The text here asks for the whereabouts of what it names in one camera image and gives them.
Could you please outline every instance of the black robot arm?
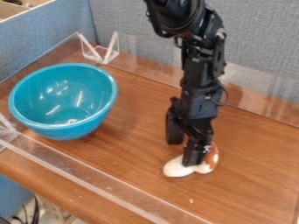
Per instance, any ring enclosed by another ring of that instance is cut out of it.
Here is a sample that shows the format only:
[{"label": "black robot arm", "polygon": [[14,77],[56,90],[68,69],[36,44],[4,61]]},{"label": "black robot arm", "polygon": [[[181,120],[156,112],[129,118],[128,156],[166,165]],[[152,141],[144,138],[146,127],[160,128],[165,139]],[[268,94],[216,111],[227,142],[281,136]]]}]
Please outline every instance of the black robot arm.
[{"label": "black robot arm", "polygon": [[165,138],[168,144],[180,144],[188,135],[181,164],[197,165],[211,150],[211,120],[221,106],[224,87],[219,77],[224,74],[227,37],[223,22],[204,0],[144,1],[156,34],[173,38],[181,48],[181,97],[170,99]]}]

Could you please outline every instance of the bowl rim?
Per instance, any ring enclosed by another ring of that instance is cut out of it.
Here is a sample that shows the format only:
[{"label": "bowl rim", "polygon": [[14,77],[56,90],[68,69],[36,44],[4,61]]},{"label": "bowl rim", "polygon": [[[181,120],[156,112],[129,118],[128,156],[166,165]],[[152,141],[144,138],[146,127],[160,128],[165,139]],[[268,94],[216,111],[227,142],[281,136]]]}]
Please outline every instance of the bowl rim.
[{"label": "bowl rim", "polygon": [[[109,96],[106,105],[102,107],[102,109],[100,111],[97,111],[97,113],[94,113],[92,116],[89,116],[88,118],[74,122],[74,123],[68,123],[68,124],[46,124],[46,123],[41,123],[41,122],[34,122],[30,119],[28,119],[16,109],[14,107],[14,94],[16,91],[18,89],[18,87],[36,75],[38,75],[40,73],[42,73],[44,71],[48,71],[50,69],[54,69],[57,67],[86,67],[90,68],[96,71],[98,71],[101,74],[104,74],[106,76],[106,79],[110,83],[110,87],[112,87],[112,94]],[[78,125],[81,125],[82,123],[86,123],[89,121],[92,121],[96,117],[98,117],[100,114],[104,114],[105,112],[109,111],[112,105],[114,104],[117,98],[117,83],[114,78],[112,77],[112,75],[109,74],[109,72],[106,70],[104,70],[102,68],[97,67],[97,66],[92,66],[89,64],[85,63],[61,63],[53,66],[46,66],[38,70],[36,70],[34,72],[32,72],[30,74],[28,74],[13,86],[13,90],[10,91],[9,94],[9,98],[8,98],[8,108],[10,110],[10,113],[13,114],[13,117],[16,118],[16,120],[18,120],[18,122],[21,122],[24,125],[30,126],[33,128],[44,128],[44,129],[56,129],[56,128],[69,128],[69,127],[76,127]]]}]

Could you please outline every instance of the floor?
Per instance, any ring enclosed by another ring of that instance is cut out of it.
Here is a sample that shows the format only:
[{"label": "floor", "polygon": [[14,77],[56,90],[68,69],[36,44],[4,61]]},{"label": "floor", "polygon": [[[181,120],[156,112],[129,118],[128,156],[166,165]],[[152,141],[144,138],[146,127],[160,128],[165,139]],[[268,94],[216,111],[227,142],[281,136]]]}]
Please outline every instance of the floor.
[{"label": "floor", "polygon": [[[30,200],[28,202],[28,204],[25,205],[25,210],[26,210],[26,214],[28,214],[28,220],[29,223],[32,221],[32,217],[33,217],[33,200]],[[25,221],[25,215],[24,215],[24,209],[20,208],[18,213],[16,214],[16,216]],[[18,220],[10,220],[12,224],[20,224]],[[44,208],[40,209],[40,224],[61,224],[61,222],[57,220],[57,218],[54,217],[54,214],[50,213],[49,211],[45,211]],[[70,224],[86,224],[84,221],[76,219]]]}]

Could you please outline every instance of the plastic bowl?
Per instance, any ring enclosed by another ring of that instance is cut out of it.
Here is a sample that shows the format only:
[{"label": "plastic bowl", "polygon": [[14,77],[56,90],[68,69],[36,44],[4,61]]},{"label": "plastic bowl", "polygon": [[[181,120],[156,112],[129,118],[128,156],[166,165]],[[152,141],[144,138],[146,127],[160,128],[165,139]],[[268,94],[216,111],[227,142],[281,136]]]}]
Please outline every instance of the plastic bowl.
[{"label": "plastic bowl", "polygon": [[69,140],[102,123],[117,98],[109,73],[85,64],[58,64],[28,75],[13,87],[13,117],[44,137]]}]

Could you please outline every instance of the wooden table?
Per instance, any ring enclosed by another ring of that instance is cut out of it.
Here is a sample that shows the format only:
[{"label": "wooden table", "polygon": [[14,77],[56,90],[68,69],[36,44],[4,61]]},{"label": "wooden table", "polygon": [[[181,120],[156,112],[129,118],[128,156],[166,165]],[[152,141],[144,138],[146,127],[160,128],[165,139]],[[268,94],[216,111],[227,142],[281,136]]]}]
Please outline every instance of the wooden table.
[{"label": "wooden table", "polygon": [[[65,45],[0,85],[0,112],[12,121],[6,97],[14,83],[50,64],[89,63],[73,49],[73,45]],[[182,153],[182,147],[164,141],[164,112],[168,98],[180,90],[110,66],[102,67],[116,78],[118,97],[106,120],[90,135],[57,142],[37,136],[22,125],[17,129],[212,223],[295,223],[299,129],[227,106],[213,121],[220,150],[217,169],[208,175],[166,178],[162,166]],[[9,150],[0,154],[0,173],[88,223],[149,223]]]}]

